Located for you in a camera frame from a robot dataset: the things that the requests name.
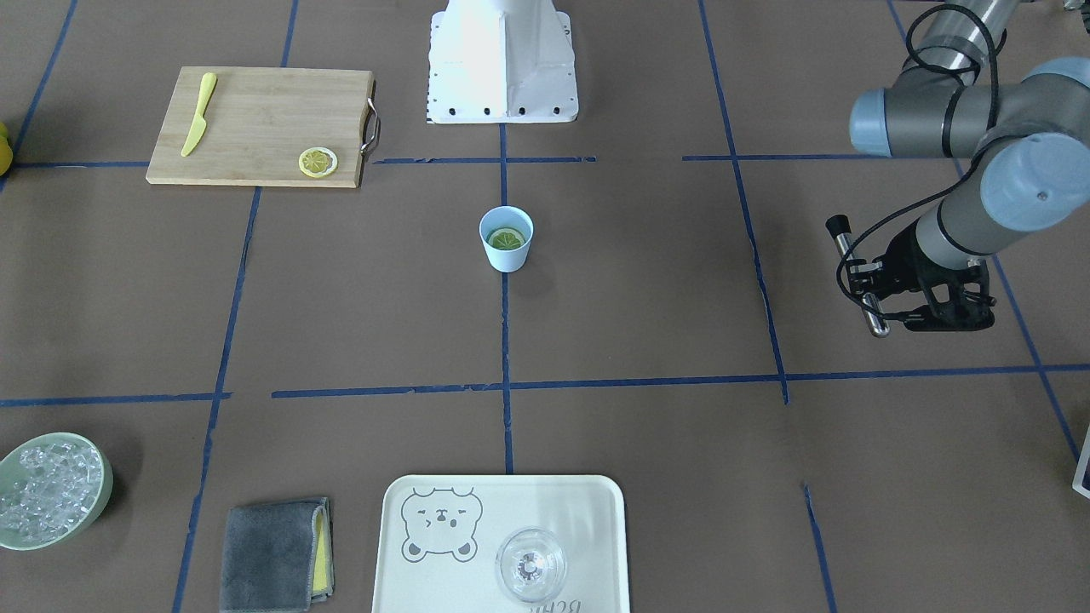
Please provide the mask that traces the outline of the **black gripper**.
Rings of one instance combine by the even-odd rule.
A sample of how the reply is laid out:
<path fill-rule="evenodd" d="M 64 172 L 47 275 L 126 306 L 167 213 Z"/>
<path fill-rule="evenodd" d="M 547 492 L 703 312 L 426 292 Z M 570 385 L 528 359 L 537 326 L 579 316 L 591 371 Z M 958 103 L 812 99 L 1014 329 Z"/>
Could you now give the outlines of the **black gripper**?
<path fill-rule="evenodd" d="M 907 330 L 984 330 L 995 324 L 986 263 L 970 260 L 961 269 L 934 263 L 916 241 L 915 225 L 896 235 L 884 255 L 849 261 L 848 290 L 860 309 L 864 304 L 852 295 L 876 295 L 881 304 L 893 295 L 922 295 L 922 306 L 882 314 Z"/>

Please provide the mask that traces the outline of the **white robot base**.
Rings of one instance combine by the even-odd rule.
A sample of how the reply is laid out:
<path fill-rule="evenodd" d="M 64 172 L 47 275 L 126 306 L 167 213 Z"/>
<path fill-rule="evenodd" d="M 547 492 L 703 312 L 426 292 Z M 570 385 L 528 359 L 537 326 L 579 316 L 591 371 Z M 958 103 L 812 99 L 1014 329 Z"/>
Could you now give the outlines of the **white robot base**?
<path fill-rule="evenodd" d="M 429 123 L 567 123 L 579 117 L 571 20 L 552 1 L 449 1 L 433 13 L 429 35 Z"/>

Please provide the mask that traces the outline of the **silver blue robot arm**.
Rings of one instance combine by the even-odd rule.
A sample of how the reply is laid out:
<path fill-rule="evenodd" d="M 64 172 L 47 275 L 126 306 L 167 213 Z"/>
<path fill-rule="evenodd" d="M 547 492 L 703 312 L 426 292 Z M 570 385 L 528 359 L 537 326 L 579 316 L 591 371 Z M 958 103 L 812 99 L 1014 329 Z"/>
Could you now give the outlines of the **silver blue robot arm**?
<path fill-rule="evenodd" d="M 923 199 L 927 213 L 884 255 L 860 256 L 845 215 L 826 228 L 840 253 L 841 295 L 871 334 L 982 330 L 994 322 L 988 257 L 1087 204 L 1087 58 L 1063 57 L 1001 85 L 997 59 L 1015 1 L 946 1 L 906 39 L 903 72 L 850 113 L 850 140 L 877 157 L 965 158 L 969 170 Z"/>

